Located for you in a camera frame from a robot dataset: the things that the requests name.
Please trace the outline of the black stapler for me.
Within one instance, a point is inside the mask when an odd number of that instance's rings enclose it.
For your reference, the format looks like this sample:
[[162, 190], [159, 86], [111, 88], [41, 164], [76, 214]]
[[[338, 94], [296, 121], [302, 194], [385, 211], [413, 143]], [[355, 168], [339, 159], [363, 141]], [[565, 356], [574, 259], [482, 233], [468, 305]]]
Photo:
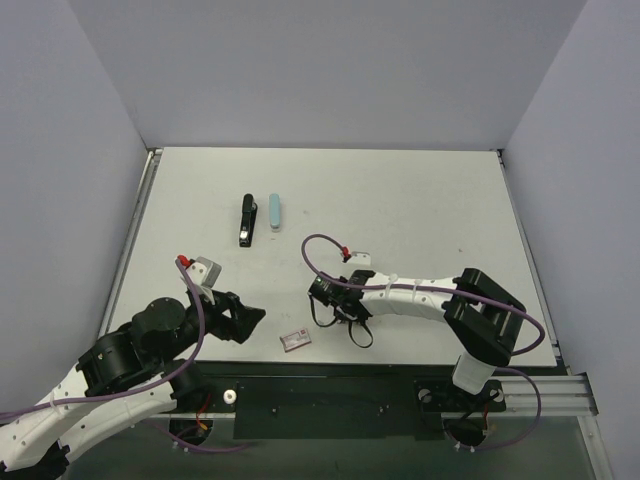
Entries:
[[241, 248], [250, 248], [253, 241], [258, 205], [251, 193], [246, 193], [242, 200], [241, 219], [238, 243]]

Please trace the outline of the light blue stapler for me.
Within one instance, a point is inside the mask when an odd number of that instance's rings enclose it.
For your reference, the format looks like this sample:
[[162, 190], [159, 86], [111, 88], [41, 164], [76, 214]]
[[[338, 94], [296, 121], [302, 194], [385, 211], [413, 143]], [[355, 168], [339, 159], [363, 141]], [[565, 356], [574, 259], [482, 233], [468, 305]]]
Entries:
[[281, 199], [277, 193], [269, 195], [268, 203], [269, 225], [272, 231], [277, 232], [282, 225]]

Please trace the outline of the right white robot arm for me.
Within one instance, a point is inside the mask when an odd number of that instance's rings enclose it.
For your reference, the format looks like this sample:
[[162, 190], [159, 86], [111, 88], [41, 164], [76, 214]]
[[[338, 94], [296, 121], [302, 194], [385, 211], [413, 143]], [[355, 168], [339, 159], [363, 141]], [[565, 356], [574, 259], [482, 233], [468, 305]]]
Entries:
[[318, 275], [308, 289], [311, 302], [333, 309], [329, 323], [370, 329], [367, 320], [395, 315], [446, 324], [463, 347], [447, 383], [449, 402], [468, 409], [486, 382], [509, 365], [523, 318], [523, 305], [482, 271], [466, 268], [457, 277], [424, 280], [358, 269], [332, 282]]

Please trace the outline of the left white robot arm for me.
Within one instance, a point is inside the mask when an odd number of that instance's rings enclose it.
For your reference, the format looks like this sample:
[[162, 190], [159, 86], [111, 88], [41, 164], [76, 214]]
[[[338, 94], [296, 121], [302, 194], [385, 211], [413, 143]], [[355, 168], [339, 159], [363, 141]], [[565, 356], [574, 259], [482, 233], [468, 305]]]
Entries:
[[100, 337], [37, 411], [1, 420], [1, 476], [57, 479], [72, 460], [103, 439], [155, 413], [200, 408], [203, 374], [182, 353], [211, 334], [238, 344], [266, 312], [231, 292], [192, 298], [188, 306], [163, 297], [116, 331]]

